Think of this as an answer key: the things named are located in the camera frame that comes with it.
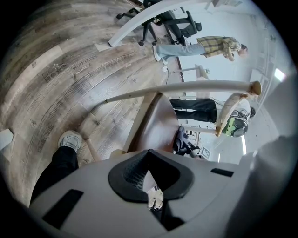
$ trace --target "light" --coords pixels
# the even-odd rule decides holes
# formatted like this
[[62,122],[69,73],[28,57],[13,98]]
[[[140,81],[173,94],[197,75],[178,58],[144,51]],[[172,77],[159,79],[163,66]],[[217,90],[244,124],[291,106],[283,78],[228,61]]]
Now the light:
[[241,137],[242,140],[242,147],[243,147],[243,155],[246,155],[246,143],[244,136]]
[[274,76],[279,80],[279,81],[283,81],[285,78],[285,74],[283,72],[281,72],[279,69],[275,70]]

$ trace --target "person's leg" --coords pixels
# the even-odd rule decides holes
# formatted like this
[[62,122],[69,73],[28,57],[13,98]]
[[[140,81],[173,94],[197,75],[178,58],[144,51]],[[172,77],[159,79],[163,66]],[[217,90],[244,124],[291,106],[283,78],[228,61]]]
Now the person's leg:
[[204,122],[216,122],[216,110],[185,112],[174,110],[179,119],[192,119]]
[[205,111],[207,109],[216,110],[215,101],[211,99],[197,99],[197,100],[171,99],[170,103],[175,109],[192,109],[192,110],[199,110],[199,111]]
[[204,54],[204,47],[200,44],[193,44],[190,46],[179,46],[179,45],[157,45],[156,53],[160,58],[167,56],[191,56]]
[[33,189],[30,203],[47,188],[79,168],[76,153],[80,146],[81,136],[77,132],[68,131],[60,137],[59,149],[53,155],[52,162],[39,177]]

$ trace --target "shoe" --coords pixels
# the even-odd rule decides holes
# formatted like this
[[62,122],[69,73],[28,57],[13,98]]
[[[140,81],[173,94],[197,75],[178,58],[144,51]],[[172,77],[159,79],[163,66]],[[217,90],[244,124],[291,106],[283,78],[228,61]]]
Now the shoe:
[[82,144],[82,136],[75,131],[64,132],[58,141],[58,147],[67,146],[77,153]]
[[156,61],[160,61],[162,58],[157,54],[156,46],[153,46],[153,54]]
[[164,58],[162,58],[162,61],[164,65],[168,65],[168,62]]

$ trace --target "black office chair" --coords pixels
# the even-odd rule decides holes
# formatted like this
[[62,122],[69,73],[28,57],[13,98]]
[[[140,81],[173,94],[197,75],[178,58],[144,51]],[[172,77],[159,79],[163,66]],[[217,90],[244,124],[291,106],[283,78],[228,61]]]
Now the black office chair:
[[[148,7],[152,6],[153,4],[158,3],[160,1],[162,1],[162,0],[145,0],[143,4],[144,4],[145,8],[148,8]],[[134,15],[132,15],[132,13],[139,14],[140,11],[138,11],[135,8],[132,8],[129,10],[129,13],[118,14],[117,19],[121,19],[123,16],[133,18]],[[186,13],[188,16],[187,18],[176,19],[174,14],[172,13],[172,11],[167,11],[165,13],[162,13],[162,14],[156,16],[155,18],[151,18],[148,21],[144,22],[142,24],[142,26],[144,26],[143,39],[139,42],[139,45],[140,46],[144,45],[144,41],[147,38],[148,30],[150,31],[150,33],[152,34],[152,36],[155,40],[154,42],[152,42],[152,44],[156,45],[157,38],[156,38],[156,35],[152,28],[152,22],[154,22],[158,26],[161,26],[162,24],[164,24],[167,34],[168,34],[167,36],[170,38],[170,41],[172,44],[177,43],[177,44],[181,44],[181,45],[185,46],[186,42],[185,42],[184,37],[188,38],[188,37],[196,34],[198,31],[202,30],[201,23],[196,23],[195,21],[193,21],[189,11],[186,11]],[[189,23],[189,25],[184,29],[180,29],[177,24],[182,24],[182,23]],[[176,36],[177,41],[173,40],[170,31]]]

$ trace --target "black pants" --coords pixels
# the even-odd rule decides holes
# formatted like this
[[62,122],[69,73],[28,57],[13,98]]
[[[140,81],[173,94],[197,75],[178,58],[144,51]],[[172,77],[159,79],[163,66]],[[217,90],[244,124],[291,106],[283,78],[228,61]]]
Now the black pants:
[[60,147],[53,155],[52,162],[42,172],[38,179],[33,189],[30,202],[33,202],[43,191],[78,168],[78,160],[74,149],[67,146]]
[[170,100],[175,109],[192,109],[193,112],[185,112],[175,110],[175,113],[180,119],[193,119],[197,121],[216,122],[217,110],[214,100],[199,99],[199,100]]

